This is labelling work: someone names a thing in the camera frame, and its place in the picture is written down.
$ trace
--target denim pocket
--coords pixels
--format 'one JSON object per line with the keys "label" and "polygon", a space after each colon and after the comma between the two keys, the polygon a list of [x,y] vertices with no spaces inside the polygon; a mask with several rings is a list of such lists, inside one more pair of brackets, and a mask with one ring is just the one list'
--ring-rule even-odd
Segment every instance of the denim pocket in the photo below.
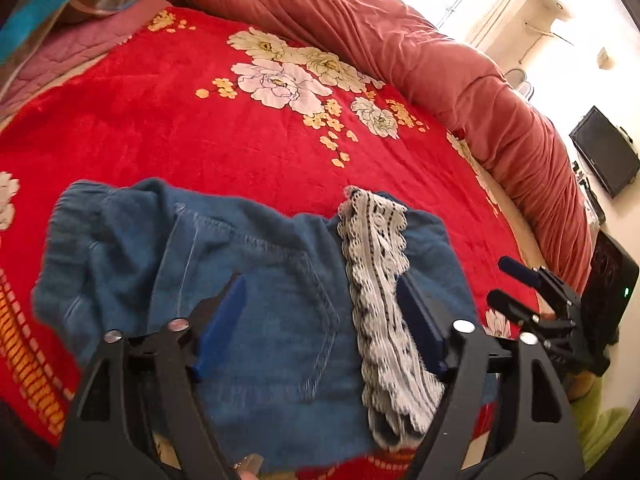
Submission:
{"label": "denim pocket", "polygon": [[182,206],[156,277],[150,329],[188,316],[234,272],[246,277],[247,303],[225,361],[199,394],[242,405],[312,400],[339,320],[304,250],[238,232]]}

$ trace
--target bed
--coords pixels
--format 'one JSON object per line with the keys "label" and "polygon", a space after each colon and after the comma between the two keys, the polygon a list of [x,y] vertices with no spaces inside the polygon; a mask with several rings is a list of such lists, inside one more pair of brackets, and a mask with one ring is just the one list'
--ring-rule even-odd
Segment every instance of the bed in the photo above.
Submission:
{"label": "bed", "polygon": [[[443,219],[479,319],[494,335],[514,336],[517,328],[486,306],[491,288],[546,308],[498,272],[500,256],[549,264],[578,290],[584,286],[591,241],[564,147],[490,60],[437,34],[397,0],[188,1],[224,19],[140,0],[110,23],[50,36],[3,99],[0,171],[11,213],[0,246],[7,362],[0,383],[3,399],[44,440],[57,443],[79,370],[33,317],[30,291],[50,212],[79,178],[130,186],[160,176],[288,216],[334,215],[348,185],[386,190]],[[352,18],[361,10],[361,20],[345,25],[337,7],[322,10],[336,2]],[[403,31],[404,40],[394,36],[376,52],[359,28],[370,24],[367,9],[383,17],[377,34],[388,25],[383,12],[404,23],[392,31]],[[347,38],[345,26],[356,33]],[[397,55],[421,43],[432,48],[430,62]],[[457,63],[443,61],[450,54]],[[408,67],[418,70],[411,75]],[[265,74],[293,81],[302,107],[269,94],[258,84]],[[421,82],[428,78],[437,84]],[[527,164],[532,153],[541,156]],[[490,415],[487,406],[478,435]],[[379,450],[303,468],[298,478],[397,478],[411,457]]]}

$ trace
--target television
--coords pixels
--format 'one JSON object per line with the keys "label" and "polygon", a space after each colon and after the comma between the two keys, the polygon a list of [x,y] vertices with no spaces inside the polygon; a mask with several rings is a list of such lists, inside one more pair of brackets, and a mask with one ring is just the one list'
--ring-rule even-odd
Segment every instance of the television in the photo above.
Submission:
{"label": "television", "polygon": [[640,170],[638,155],[596,107],[582,118],[569,136],[610,197],[617,196],[636,178]]}

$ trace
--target bolt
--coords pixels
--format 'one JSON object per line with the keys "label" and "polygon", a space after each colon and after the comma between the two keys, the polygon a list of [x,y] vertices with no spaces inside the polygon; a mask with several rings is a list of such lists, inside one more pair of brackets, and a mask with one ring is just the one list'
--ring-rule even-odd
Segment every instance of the bolt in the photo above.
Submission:
{"label": "bolt", "polygon": [[453,322],[453,328],[463,334],[471,334],[476,329],[476,326],[466,319],[457,319]]}
{"label": "bolt", "polygon": [[538,342],[538,338],[531,332],[522,332],[520,334],[520,341],[525,345],[535,345]]}
{"label": "bolt", "polygon": [[115,343],[122,339],[122,332],[120,330],[109,330],[103,337],[105,343]]}
{"label": "bolt", "polygon": [[178,317],[177,319],[172,319],[167,327],[171,332],[182,332],[183,330],[188,329],[189,321],[183,317]]}

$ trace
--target white lace trim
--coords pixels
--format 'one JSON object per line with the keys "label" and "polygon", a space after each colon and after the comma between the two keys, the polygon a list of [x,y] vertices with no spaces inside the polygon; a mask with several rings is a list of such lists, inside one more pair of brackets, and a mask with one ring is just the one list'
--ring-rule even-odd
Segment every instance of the white lace trim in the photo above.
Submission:
{"label": "white lace trim", "polygon": [[425,370],[396,300],[404,255],[406,208],[357,187],[345,189],[338,234],[350,282],[353,323],[362,356],[369,427],[377,444],[395,451],[416,447],[444,387]]}

